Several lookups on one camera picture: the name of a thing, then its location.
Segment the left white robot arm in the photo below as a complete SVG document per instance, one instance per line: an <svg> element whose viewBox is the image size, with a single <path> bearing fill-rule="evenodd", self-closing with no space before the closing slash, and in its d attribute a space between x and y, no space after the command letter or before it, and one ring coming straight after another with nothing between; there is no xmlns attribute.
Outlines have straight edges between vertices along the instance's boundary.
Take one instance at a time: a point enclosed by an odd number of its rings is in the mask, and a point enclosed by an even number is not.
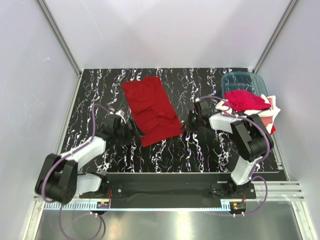
<svg viewBox="0 0 320 240"><path fill-rule="evenodd" d="M103 155L108 146L125 146L144 136L133 119L124 121L118 114L108 115L93 135L76 148L46 156L35 184L35 193L49 203L61 204L69 203L74 196L86 194L103 198L108 193L106 177L96 172L81 173L80 169Z"/></svg>

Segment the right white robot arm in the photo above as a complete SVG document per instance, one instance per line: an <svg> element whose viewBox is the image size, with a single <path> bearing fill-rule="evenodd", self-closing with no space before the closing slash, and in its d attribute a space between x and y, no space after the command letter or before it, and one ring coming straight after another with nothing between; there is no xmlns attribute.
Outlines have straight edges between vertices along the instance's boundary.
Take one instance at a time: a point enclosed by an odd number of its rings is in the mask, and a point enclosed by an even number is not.
<svg viewBox="0 0 320 240"><path fill-rule="evenodd" d="M236 116L224 111L213 113L207 100L194 102L181 130L198 132L201 128L230 133L233 136L239 158L231 172L228 195L239 198L245 192L245 184L252 179L257 164L269 156L274 142L258 114Z"/></svg>

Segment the red t-shirt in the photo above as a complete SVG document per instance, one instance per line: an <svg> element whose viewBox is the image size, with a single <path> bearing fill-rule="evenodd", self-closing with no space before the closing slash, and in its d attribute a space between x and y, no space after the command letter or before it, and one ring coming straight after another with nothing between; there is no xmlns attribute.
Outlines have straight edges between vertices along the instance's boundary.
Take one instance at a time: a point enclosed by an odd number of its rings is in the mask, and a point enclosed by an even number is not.
<svg viewBox="0 0 320 240"><path fill-rule="evenodd" d="M144 134L140 138L144 148L183 133L159 76L128 81L122 88L133 119Z"/></svg>

